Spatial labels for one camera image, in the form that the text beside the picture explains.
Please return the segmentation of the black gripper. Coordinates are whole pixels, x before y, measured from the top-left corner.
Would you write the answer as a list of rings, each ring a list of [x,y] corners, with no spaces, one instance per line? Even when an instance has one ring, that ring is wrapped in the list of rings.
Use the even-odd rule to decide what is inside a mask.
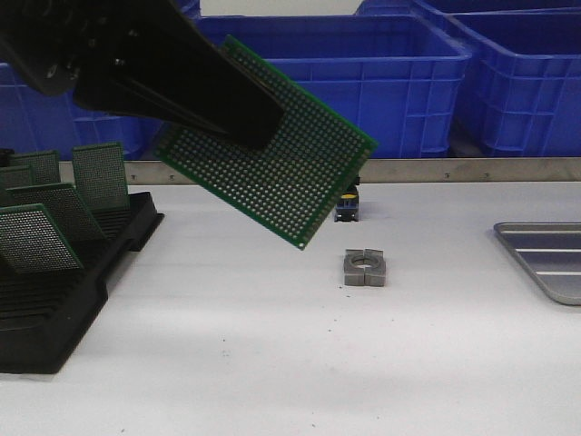
[[[180,20],[187,44],[173,79],[78,79],[87,54],[115,28],[142,13],[159,23],[165,6]],[[41,94],[74,88],[74,102],[84,109],[180,124],[251,151],[269,144],[284,115],[268,86],[209,41],[179,1],[3,1],[1,61]]]

